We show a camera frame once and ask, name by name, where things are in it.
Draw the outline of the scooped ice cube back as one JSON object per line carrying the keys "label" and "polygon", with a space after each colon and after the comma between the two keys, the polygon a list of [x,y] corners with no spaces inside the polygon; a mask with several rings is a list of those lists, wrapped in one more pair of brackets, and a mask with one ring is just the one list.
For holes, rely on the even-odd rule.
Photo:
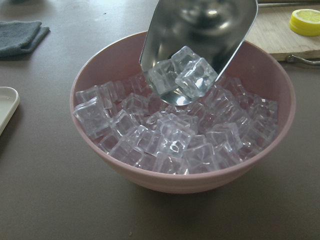
{"label": "scooped ice cube back", "polygon": [[164,95],[175,90],[178,85],[175,80],[189,63],[194,64],[201,57],[188,46],[183,46],[170,59],[157,62],[153,68],[148,70],[151,85],[158,95]]}

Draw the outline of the scooped ice cube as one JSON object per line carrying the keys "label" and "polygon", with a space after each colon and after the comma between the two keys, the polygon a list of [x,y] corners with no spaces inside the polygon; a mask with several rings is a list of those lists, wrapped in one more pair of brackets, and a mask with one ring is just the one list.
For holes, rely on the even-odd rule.
{"label": "scooped ice cube", "polygon": [[203,97],[212,87],[218,73],[206,61],[200,57],[190,61],[184,70],[176,77],[175,83],[181,88],[184,95],[191,99]]}
{"label": "scooped ice cube", "polygon": [[148,70],[151,85],[158,95],[164,95],[175,90],[178,85],[175,80],[189,63],[194,64],[201,57],[188,46],[183,46],[170,59],[157,62],[153,68]]}

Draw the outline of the scooped ice cube front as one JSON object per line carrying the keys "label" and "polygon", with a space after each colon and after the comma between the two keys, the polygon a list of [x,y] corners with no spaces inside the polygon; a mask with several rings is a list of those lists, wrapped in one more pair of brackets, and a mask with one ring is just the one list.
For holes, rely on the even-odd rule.
{"label": "scooped ice cube front", "polygon": [[181,88],[184,95],[191,99],[203,97],[212,87],[218,73],[206,61],[200,57],[190,61],[184,70],[176,77],[175,83]]}

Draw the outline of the clear ice cubes pile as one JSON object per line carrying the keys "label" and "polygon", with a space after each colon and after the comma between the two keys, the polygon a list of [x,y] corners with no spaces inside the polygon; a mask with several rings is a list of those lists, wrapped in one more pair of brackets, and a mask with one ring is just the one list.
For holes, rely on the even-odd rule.
{"label": "clear ice cubes pile", "polygon": [[183,108],[161,101],[141,75],[94,85],[75,99],[73,115],[100,150],[158,173],[199,174],[240,164],[268,147],[278,128],[278,103],[233,77]]}

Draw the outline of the pink bowl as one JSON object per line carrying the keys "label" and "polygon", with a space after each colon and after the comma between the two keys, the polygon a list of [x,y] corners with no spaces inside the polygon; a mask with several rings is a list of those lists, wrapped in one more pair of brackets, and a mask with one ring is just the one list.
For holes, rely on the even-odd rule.
{"label": "pink bowl", "polygon": [[[80,69],[70,91],[69,107],[74,109],[75,93],[108,80],[124,80],[141,72],[139,58],[146,38],[139,32],[119,39],[93,55]],[[291,128],[296,111],[292,81],[280,63],[269,53],[245,41],[225,70],[228,76],[242,79],[253,93],[278,103],[278,130],[274,141],[256,156],[237,165],[199,174],[172,175],[140,169],[123,163],[107,153],[86,136],[80,123],[74,125],[86,144],[112,169],[127,180],[154,191],[170,194],[193,194],[224,186],[246,174],[271,153]]]}

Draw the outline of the bamboo cutting board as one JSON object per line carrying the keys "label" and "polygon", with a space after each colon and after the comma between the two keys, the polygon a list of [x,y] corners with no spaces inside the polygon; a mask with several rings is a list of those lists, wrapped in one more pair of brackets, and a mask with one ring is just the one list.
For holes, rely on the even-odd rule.
{"label": "bamboo cutting board", "polygon": [[255,22],[245,40],[272,55],[278,61],[285,61],[289,55],[307,60],[320,57],[320,37],[303,36],[293,32],[289,21],[294,10],[319,10],[317,5],[260,7]]}

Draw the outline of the cream serving tray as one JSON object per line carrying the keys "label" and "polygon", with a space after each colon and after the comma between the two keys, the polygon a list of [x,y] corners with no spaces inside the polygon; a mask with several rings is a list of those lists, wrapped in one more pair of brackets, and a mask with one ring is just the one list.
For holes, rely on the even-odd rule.
{"label": "cream serving tray", "polygon": [[0,133],[4,131],[20,103],[18,91],[12,87],[0,87]]}

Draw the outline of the grey folded cloth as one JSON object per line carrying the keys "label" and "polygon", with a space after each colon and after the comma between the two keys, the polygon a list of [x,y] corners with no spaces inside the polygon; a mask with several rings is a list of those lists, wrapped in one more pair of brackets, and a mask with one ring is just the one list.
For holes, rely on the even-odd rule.
{"label": "grey folded cloth", "polygon": [[33,52],[50,32],[48,26],[36,21],[1,21],[0,56],[2,58]]}

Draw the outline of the half lemon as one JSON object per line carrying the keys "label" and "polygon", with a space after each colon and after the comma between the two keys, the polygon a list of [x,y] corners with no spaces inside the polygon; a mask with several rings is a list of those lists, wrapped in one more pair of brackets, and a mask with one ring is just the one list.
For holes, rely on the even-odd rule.
{"label": "half lemon", "polygon": [[294,10],[289,20],[289,28],[302,36],[319,36],[320,11],[308,8]]}

